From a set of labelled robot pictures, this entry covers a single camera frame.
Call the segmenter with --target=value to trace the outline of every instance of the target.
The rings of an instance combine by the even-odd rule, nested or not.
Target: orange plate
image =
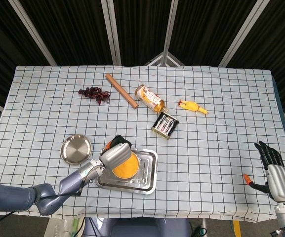
[[[113,169],[113,173],[121,179],[129,179],[133,177],[139,169],[139,159],[137,155],[131,152],[131,157],[124,163]]]

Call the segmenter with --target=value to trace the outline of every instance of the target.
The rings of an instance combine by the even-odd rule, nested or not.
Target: metal plate
[[[83,135],[68,137],[61,147],[61,157],[69,164],[81,164],[92,152],[91,142]]]
[[[138,172],[129,179],[116,177],[110,169],[96,179],[96,184],[104,189],[138,194],[151,194],[156,189],[158,154],[147,149],[131,149],[139,159]]]

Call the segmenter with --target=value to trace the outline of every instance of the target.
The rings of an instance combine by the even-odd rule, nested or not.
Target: black curtain
[[[112,65],[100,0],[21,0],[58,65]]]
[[[169,52],[185,65],[218,66],[256,0],[180,0]]]
[[[271,70],[285,112],[285,1],[268,3],[227,67]]]
[[[16,66],[48,65],[6,0],[0,0],[0,105],[4,106]]]
[[[170,0],[114,0],[123,66],[142,66],[163,52]]]

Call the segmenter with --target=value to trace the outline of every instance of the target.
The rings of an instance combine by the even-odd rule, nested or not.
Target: gray robot arm
[[[25,211],[36,204],[43,216],[57,211],[70,196],[81,194],[82,187],[102,175],[106,168],[114,169],[131,156],[130,143],[118,143],[102,153],[99,160],[91,160],[60,182],[56,194],[50,184],[30,188],[10,187],[0,184],[0,211]]]
[[[259,150],[261,160],[266,172],[267,182],[265,185],[258,185],[253,183],[250,178],[244,174],[244,179],[252,188],[264,192],[270,196],[271,199],[278,203],[275,208],[277,221],[280,229],[271,232],[271,236],[275,237],[283,234],[285,237],[285,167],[281,154],[275,149],[270,148],[263,142],[255,143]]]

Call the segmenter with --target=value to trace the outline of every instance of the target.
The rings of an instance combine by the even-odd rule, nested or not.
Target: battery
[[[151,129],[168,140],[179,123],[180,122],[176,118],[167,113],[161,112]]]

